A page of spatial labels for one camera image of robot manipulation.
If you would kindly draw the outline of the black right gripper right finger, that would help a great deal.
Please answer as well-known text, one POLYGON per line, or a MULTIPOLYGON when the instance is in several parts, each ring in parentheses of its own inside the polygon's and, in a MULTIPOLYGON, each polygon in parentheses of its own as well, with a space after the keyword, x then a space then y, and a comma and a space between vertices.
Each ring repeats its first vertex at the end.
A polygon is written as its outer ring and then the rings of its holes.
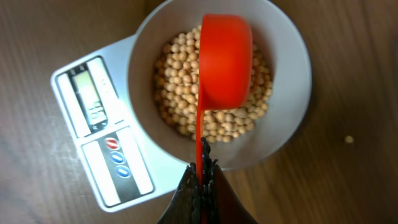
POLYGON ((216 159, 210 157, 211 147, 201 138, 204 222, 207 224, 256 224, 230 186, 216 159))

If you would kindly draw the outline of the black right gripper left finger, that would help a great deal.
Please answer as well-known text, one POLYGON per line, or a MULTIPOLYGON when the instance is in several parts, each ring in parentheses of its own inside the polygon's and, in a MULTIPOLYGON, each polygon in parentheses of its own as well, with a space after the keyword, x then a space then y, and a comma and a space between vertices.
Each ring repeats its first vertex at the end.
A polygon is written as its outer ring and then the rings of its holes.
POLYGON ((201 192, 199 189, 195 163, 192 162, 186 167, 168 207, 157 223, 201 223, 201 192))

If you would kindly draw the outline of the red measuring scoop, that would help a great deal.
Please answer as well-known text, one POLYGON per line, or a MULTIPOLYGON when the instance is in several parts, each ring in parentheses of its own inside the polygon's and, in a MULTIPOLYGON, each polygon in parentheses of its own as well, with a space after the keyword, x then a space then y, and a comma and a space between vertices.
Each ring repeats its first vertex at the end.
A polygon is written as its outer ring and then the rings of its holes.
POLYGON ((252 31, 249 24, 240 16, 205 14, 199 59, 195 162, 201 192, 201 223, 205 223, 201 173, 204 112, 236 109, 246 101, 252 65, 252 31))

